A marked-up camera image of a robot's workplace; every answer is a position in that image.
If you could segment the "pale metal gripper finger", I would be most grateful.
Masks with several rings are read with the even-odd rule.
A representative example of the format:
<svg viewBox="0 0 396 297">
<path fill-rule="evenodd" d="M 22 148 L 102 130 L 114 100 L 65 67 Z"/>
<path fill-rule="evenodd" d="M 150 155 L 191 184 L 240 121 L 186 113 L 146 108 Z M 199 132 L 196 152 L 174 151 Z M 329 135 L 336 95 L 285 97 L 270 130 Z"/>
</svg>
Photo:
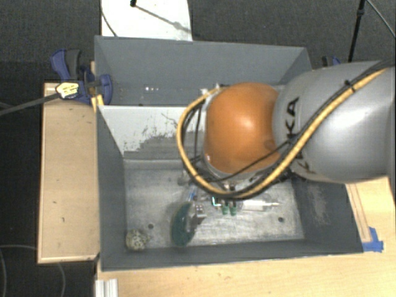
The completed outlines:
<svg viewBox="0 0 396 297">
<path fill-rule="evenodd" d="M 188 203 L 197 202 L 199 199 L 199 188 L 197 186 L 188 186 L 186 190 L 185 201 Z"/>
<path fill-rule="evenodd" d="M 206 218 L 205 207 L 202 204 L 192 204 L 187 211 L 186 231 L 195 231 Z"/>
</svg>

